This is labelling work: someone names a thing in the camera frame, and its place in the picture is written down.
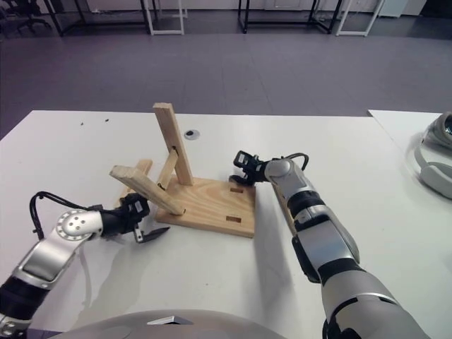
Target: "gray floor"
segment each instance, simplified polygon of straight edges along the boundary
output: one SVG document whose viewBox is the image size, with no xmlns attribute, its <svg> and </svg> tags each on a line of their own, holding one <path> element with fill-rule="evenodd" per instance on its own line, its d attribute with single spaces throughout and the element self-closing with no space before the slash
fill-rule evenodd
<svg viewBox="0 0 452 339">
<path fill-rule="evenodd" d="M 165 101 L 189 114 L 365 116 L 452 108 L 452 40 L 227 34 L 215 30 L 215 15 L 191 13 L 185 36 L 122 28 L 4 40 L 0 137 L 32 109 L 150 112 Z"/>
</svg>

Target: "black wire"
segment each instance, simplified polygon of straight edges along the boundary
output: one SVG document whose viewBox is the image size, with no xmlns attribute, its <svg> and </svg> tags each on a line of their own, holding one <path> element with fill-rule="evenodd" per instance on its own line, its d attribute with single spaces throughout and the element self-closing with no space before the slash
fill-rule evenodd
<svg viewBox="0 0 452 339">
<path fill-rule="evenodd" d="M 60 196 L 57 196 L 55 194 L 46 192 L 46 191 L 40 191 L 37 192 L 31 199 L 30 199 L 30 215 L 31 220 L 33 221 L 33 225 L 35 226 L 35 229 L 33 230 L 33 233 L 37 234 L 37 238 L 39 240 L 44 239 L 44 232 L 42 231 L 42 226 L 39 217 L 37 216 L 37 210 L 36 210 L 36 199 L 43 199 L 47 198 L 55 203 L 59 203 L 60 205 L 69 207 L 69 208 L 75 208 L 78 210 L 98 210 L 103 213 L 109 213 L 113 215 L 122 215 L 122 213 L 118 210 L 104 210 L 102 208 L 95 208 L 94 206 L 91 207 L 84 207 L 77 205 L 76 203 L 72 203 L 69 200 L 66 200 Z"/>
<path fill-rule="evenodd" d="M 295 159 L 296 157 L 303 157 L 302 171 L 304 171 L 304 169 L 308 165 L 309 156 L 307 154 L 304 154 L 304 153 L 294 153 L 294 154 L 291 154 L 291 155 L 287 156 L 287 158 L 289 158 L 289 159 Z"/>
<path fill-rule="evenodd" d="M 325 321 L 323 322 L 323 328 L 322 328 L 322 339 L 327 339 L 328 338 L 328 322 Z"/>
</svg>

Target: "rectangular slot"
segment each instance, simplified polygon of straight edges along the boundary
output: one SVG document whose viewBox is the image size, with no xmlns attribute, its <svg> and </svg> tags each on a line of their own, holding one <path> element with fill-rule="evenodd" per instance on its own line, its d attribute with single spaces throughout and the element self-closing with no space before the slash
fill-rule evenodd
<svg viewBox="0 0 452 339">
<path fill-rule="evenodd" d="M 238 222 L 241 223 L 242 219 L 238 218 L 238 217 L 231 217 L 230 215 L 226 215 L 226 220 L 227 221 L 233 221 L 233 222 Z"/>
<path fill-rule="evenodd" d="M 235 187 L 231 187 L 230 191 L 235 193 L 243 193 L 243 189 L 236 189 Z"/>
</svg>

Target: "wooden dowel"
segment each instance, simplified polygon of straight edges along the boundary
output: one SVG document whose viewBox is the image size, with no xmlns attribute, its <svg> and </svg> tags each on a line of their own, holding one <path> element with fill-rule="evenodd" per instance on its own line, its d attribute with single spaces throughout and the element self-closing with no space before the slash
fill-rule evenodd
<svg viewBox="0 0 452 339">
<path fill-rule="evenodd" d="M 140 159 L 137 164 L 135 165 L 135 168 L 142 171 L 142 173 L 148 175 L 150 168 L 153 166 L 153 161 L 151 159 Z M 121 205 L 121 202 L 119 201 L 121 198 L 125 197 L 129 193 L 133 193 L 134 190 L 131 189 L 128 186 L 124 186 L 124 189 L 122 190 L 121 195 L 118 198 L 118 201 L 114 205 L 114 207 L 119 207 Z"/>
<path fill-rule="evenodd" d="M 178 159 L 179 159 L 179 156 L 177 155 L 176 150 L 172 149 L 169 152 L 167 161 L 165 162 L 165 165 L 163 166 L 163 169 L 157 180 L 157 185 L 160 188 L 162 188 L 164 190 L 166 190 L 168 188 L 168 184 L 170 183 L 172 171 L 174 171 L 174 167 L 176 166 Z"/>
<path fill-rule="evenodd" d="M 117 165 L 112 168 L 110 175 L 171 214 L 184 214 L 185 209 L 140 170 Z"/>
<path fill-rule="evenodd" d="M 185 153 L 184 143 L 172 105 L 158 102 L 154 104 L 153 108 L 163 138 L 167 144 L 168 152 L 171 152 L 175 148 L 179 156 L 175 167 L 179 183 L 181 185 L 193 186 L 193 176 L 191 175 L 189 159 Z"/>
</svg>

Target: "wooden block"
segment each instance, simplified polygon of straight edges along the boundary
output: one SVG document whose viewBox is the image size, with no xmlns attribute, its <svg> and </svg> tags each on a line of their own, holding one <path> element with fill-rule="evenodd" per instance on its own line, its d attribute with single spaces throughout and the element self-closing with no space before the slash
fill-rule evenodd
<svg viewBox="0 0 452 339">
<path fill-rule="evenodd" d="M 110 175 L 169 213 L 184 214 L 184 208 L 139 169 L 116 165 Z"/>
<path fill-rule="evenodd" d="M 185 153 L 184 143 L 182 141 L 179 126 L 177 125 L 176 115 L 171 104 L 158 102 L 154 104 L 154 113 L 157 117 L 160 130 L 167 144 L 168 152 L 176 149 L 179 160 L 176 164 L 176 174 L 181 185 L 193 185 L 193 176 L 191 175 L 189 159 Z"/>
<path fill-rule="evenodd" d="M 177 159 L 179 159 L 179 156 L 177 155 L 177 152 L 175 149 L 172 149 L 169 152 L 169 155 L 167 157 L 167 161 L 165 162 L 165 165 L 163 166 L 163 169 L 160 173 L 160 176 L 157 180 L 157 185 L 162 189 L 167 189 L 168 184 L 170 183 L 172 171 L 174 171 L 174 167 L 177 164 Z"/>
<path fill-rule="evenodd" d="M 148 175 L 150 168 L 153 166 L 153 161 L 151 159 L 140 159 L 136 165 L 135 168 L 142 171 L 142 173 Z M 124 189 L 122 190 L 121 195 L 119 196 L 119 199 L 125 197 L 129 193 L 135 192 L 133 189 L 131 189 L 128 186 L 124 186 Z M 121 205 L 121 202 L 118 201 L 115 203 L 114 207 L 119 207 Z"/>
<path fill-rule="evenodd" d="M 171 215 L 159 209 L 155 216 L 158 222 L 250 238 L 254 236 L 255 187 L 199 178 L 194 178 L 193 186 L 184 186 L 173 176 L 167 192 L 186 211 L 183 215 Z"/>
<path fill-rule="evenodd" d="M 287 226 L 289 227 L 292 235 L 295 236 L 297 233 L 297 230 L 295 229 L 295 226 L 294 226 L 294 218 L 292 218 L 289 208 L 287 208 L 285 199 L 284 199 L 283 195 L 280 193 L 279 188 L 273 184 L 272 184 L 272 187 L 273 187 L 273 190 L 275 191 L 275 195 L 278 200 L 278 203 L 280 204 L 282 213 L 284 214 L 284 218 L 287 223 Z"/>
</svg>

